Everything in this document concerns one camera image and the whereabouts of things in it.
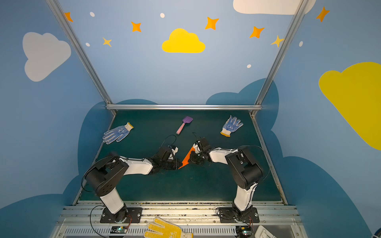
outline green mat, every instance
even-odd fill
[[[225,137],[220,134],[222,126],[230,115],[236,116],[244,123],[243,127]],[[192,132],[205,137],[212,147],[235,149],[242,145],[258,145],[256,131],[248,111],[194,111],[194,110],[137,110],[118,111],[111,128],[130,122],[134,128],[121,142],[104,144],[99,159],[115,151],[129,158],[153,156],[163,140],[176,134],[182,119],[190,116],[193,121],[186,124],[174,143],[179,148],[176,154],[182,161],[196,141]],[[164,145],[170,145],[174,137],[169,137]],[[256,156],[266,175],[269,171],[266,158],[258,147],[250,150]],[[123,176],[117,185],[122,200],[217,200],[232,201],[235,198],[237,185],[229,167],[221,163],[210,163],[209,166],[187,165],[176,171],[160,171],[153,175],[133,174]],[[80,200],[100,200],[92,192],[82,192]],[[253,200],[280,201],[280,195],[271,173],[258,185]]]

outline workstation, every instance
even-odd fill
[[[1,237],[380,237],[380,3],[22,2]]]

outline spatula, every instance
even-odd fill
[[[180,135],[180,132],[181,132],[181,130],[184,128],[185,123],[190,123],[191,121],[193,121],[193,118],[192,118],[192,117],[188,117],[188,116],[186,116],[186,117],[182,120],[183,124],[182,124],[182,125],[180,126],[180,128],[177,130],[176,134],[177,134],[177,135]]]

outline robotic arm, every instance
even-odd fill
[[[203,165],[205,161],[229,165],[234,181],[237,184],[237,194],[233,208],[221,208],[221,222],[245,221],[250,216],[254,222],[259,222],[258,213],[251,203],[255,188],[263,176],[258,161],[247,147],[238,149],[213,149],[205,138],[193,144],[190,153],[184,159],[183,166],[188,163]]]
[[[178,148],[173,145],[161,147],[153,157],[142,159],[111,154],[93,164],[85,173],[84,178],[106,206],[101,223],[124,223],[129,216],[132,222],[139,222],[140,216],[130,214],[116,190],[116,185],[124,175],[154,174],[160,169],[178,169],[182,163],[177,161],[174,156],[177,151]]]

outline yellow star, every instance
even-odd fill
[[[110,45],[110,41],[112,41],[112,40],[106,40],[104,37],[103,37],[103,39],[104,39],[104,45],[109,45],[110,47],[111,47],[111,45]]]
[[[141,23],[133,23],[133,22],[131,22],[132,23],[132,32],[134,32],[134,31],[139,31],[139,32],[142,32],[141,30],[140,30],[140,24]]]
[[[261,34],[261,31],[263,31],[264,28],[256,28],[254,27],[254,30],[253,30],[253,33],[251,34],[251,36],[249,38],[252,38],[252,37],[256,37],[256,38],[259,38],[259,35]]]
[[[65,16],[66,16],[66,18],[67,18],[68,21],[73,22],[73,20],[72,20],[71,17],[70,17],[70,13],[65,13]]]
[[[209,29],[209,28],[212,28],[213,30],[216,30],[216,23],[217,23],[218,20],[219,20],[219,18],[217,18],[217,19],[210,19],[210,18],[208,18],[208,24],[205,27],[205,30]]]
[[[279,39],[279,36],[277,35],[277,40],[274,41],[274,43],[272,43],[272,45],[273,45],[273,44],[276,44],[276,45],[278,46],[278,48],[279,48],[279,43],[280,43],[282,40],[284,40],[284,39]]]
[[[327,13],[329,13],[330,11],[327,11],[324,7],[323,7],[323,10],[322,12],[317,16],[316,19],[320,19],[320,22],[322,22],[324,20],[324,17],[325,15],[327,15]]]

